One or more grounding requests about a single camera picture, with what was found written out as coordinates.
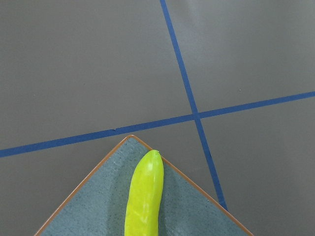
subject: brown border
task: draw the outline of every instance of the brown border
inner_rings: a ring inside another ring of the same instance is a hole
[[[73,198],[73,196],[82,188],[82,186],[94,175],[94,173],[107,161],[111,155],[117,151],[118,148],[128,139],[134,138],[147,149],[152,150],[152,148],[147,145],[144,141],[139,139],[135,135],[128,135],[125,137],[120,143],[118,143],[102,160],[98,163],[97,166],[82,180],[82,182],[72,191],[72,193],[64,200],[64,202],[55,210],[55,212],[48,218],[48,220],[43,224],[43,226],[37,231],[34,236],[40,236],[44,229],[53,221],[53,219],[58,215],[58,213],[64,208],[64,206]],[[188,181],[194,188],[196,188],[200,193],[202,193],[210,202],[212,202],[217,208],[219,208],[227,217],[229,217],[235,224],[237,224],[245,233],[250,236],[253,234],[245,228],[237,219],[235,219],[228,211],[226,211],[219,203],[216,202],[212,197],[210,197],[205,191],[203,191],[197,184],[195,184],[190,178],[188,178],[184,173],[182,173],[179,169],[177,169],[173,164],[171,164],[168,160],[162,157],[163,161],[173,168],[178,174],[180,174],[186,181]]]

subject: blue grout line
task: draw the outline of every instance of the blue grout line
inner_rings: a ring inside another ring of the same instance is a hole
[[[196,105],[195,99],[194,99],[193,94],[192,94],[192,90],[191,90],[191,87],[190,87],[190,83],[189,83],[187,71],[186,71],[186,68],[185,68],[184,60],[183,60],[183,57],[182,57],[182,54],[181,54],[181,50],[180,50],[179,45],[178,45],[178,41],[177,41],[176,34],[175,34],[175,31],[174,31],[174,28],[173,28],[171,17],[169,15],[169,12],[168,12],[168,9],[167,9],[167,4],[166,4],[165,0],[160,0],[160,3],[161,3],[161,7],[162,7],[163,14],[164,14],[164,17],[165,17],[165,21],[166,21],[166,24],[167,24],[168,32],[169,32],[169,35],[171,37],[171,41],[172,41],[172,44],[173,44],[173,48],[174,48],[174,51],[175,51],[175,55],[176,55],[176,59],[177,59],[177,62],[178,62],[178,66],[179,66],[179,69],[180,69],[180,72],[181,72],[181,75],[182,75],[182,79],[183,79],[185,90],[186,90],[186,94],[187,94],[187,97],[188,97],[188,100],[189,100],[190,108],[191,108],[192,114],[194,116],[194,121],[196,123],[196,128],[198,130],[198,134],[199,134],[199,138],[200,138],[200,141],[201,141],[201,144],[202,144],[202,148],[203,148],[203,151],[205,153],[205,157],[206,157],[206,160],[207,160],[207,163],[208,163],[208,167],[209,167],[210,174],[211,174],[211,177],[212,177],[212,180],[213,180],[213,184],[214,184],[217,196],[218,196],[218,200],[219,200],[220,205],[227,210],[227,205],[226,205],[226,202],[225,202],[225,199],[224,199],[224,195],[223,195],[223,191],[222,191],[222,188],[221,188],[221,185],[220,185],[218,173],[217,173],[215,164],[213,162],[213,159],[212,159],[212,156],[211,156],[211,153],[210,153],[210,149],[209,149],[209,145],[208,145],[208,142],[207,142],[207,139],[206,139],[206,135],[205,135],[205,132],[203,130],[202,123],[201,123],[201,120],[200,120],[200,117],[199,117],[197,105]]]
[[[239,112],[239,111],[244,111],[248,109],[264,107],[264,106],[270,106],[270,105],[279,104],[279,103],[291,102],[291,101],[301,100],[301,99],[311,98],[311,97],[315,97],[315,91],[291,95],[287,97],[274,98],[274,99],[269,99],[269,100],[264,100],[264,101],[259,101],[259,102],[247,103],[247,104],[233,106],[233,107],[216,109],[212,111],[201,112],[199,113],[199,116],[200,118],[215,117],[215,116],[220,116],[220,115],[224,115],[228,113]],[[0,157],[12,156],[12,155],[17,155],[17,154],[22,154],[22,153],[32,152],[32,151],[37,151],[37,150],[43,150],[43,149],[48,149],[48,148],[55,148],[55,147],[60,147],[64,145],[75,144],[75,143],[85,142],[85,141],[94,140],[94,139],[101,139],[101,138],[106,138],[110,136],[131,133],[135,131],[152,129],[152,128],[162,127],[166,125],[178,124],[178,123],[192,121],[192,120],[194,120],[194,115],[185,115],[185,116],[180,116],[180,117],[174,117],[174,118],[168,118],[168,119],[151,121],[147,123],[120,127],[117,129],[108,129],[108,130],[98,131],[94,133],[88,133],[88,134],[71,136],[71,137],[62,138],[62,139],[50,140],[50,141],[45,141],[45,142],[36,143],[36,144],[12,147],[8,149],[0,150]]]
[[[223,114],[245,111],[245,110],[249,110],[253,108],[265,107],[265,106],[270,106],[270,105],[275,105],[275,104],[285,103],[285,102],[291,102],[291,101],[300,100],[304,98],[310,98],[310,97],[315,97],[315,91],[300,93],[300,94],[286,96],[286,97],[279,97],[279,98],[274,98],[274,99],[269,99],[269,100],[264,100],[264,101],[259,101],[259,102],[252,102],[252,103],[247,103],[247,104],[238,105],[238,106],[226,107],[226,108],[216,109],[212,111],[201,112],[199,113],[199,115],[200,115],[200,118],[215,117],[215,116],[219,116]]]
[[[171,124],[178,124],[178,123],[182,123],[182,122],[186,122],[190,120],[193,120],[193,115],[185,115],[185,116],[180,116],[180,117],[161,119],[157,121],[152,121],[152,122],[147,122],[147,123],[142,123],[142,124],[135,124],[135,125],[120,127],[116,129],[108,129],[108,130],[98,131],[94,133],[71,136],[67,138],[50,140],[50,141],[36,143],[36,144],[12,147],[8,149],[0,150],[0,157],[12,156],[12,155],[17,155],[17,154],[37,151],[37,150],[43,150],[43,149],[48,149],[48,148],[55,148],[55,147],[60,147],[64,145],[69,145],[69,144],[76,144],[76,143],[85,142],[85,141],[94,140],[94,139],[101,139],[105,137],[116,136],[120,134],[140,131],[140,130],[152,129],[156,127],[171,125]]]

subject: gray surface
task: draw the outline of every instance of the gray surface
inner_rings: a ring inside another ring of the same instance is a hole
[[[313,0],[168,0],[199,111],[315,90]]]
[[[193,122],[134,134],[216,198]],[[126,135],[0,158],[0,235],[33,235]]]
[[[0,15],[0,148],[190,113],[158,1],[6,1]]]
[[[203,119],[229,210],[255,235],[314,235],[314,117],[311,98]]]
[[[128,139],[59,212],[43,236],[122,236],[134,168],[147,153]],[[159,235],[246,236],[239,226],[164,164]]]
[[[314,1],[167,3],[200,111],[315,90]],[[0,15],[1,149],[191,113],[158,1]],[[228,208],[257,235],[314,235],[313,104],[203,120]],[[193,122],[135,134],[215,197]],[[0,158],[0,235],[32,235],[124,136]]]

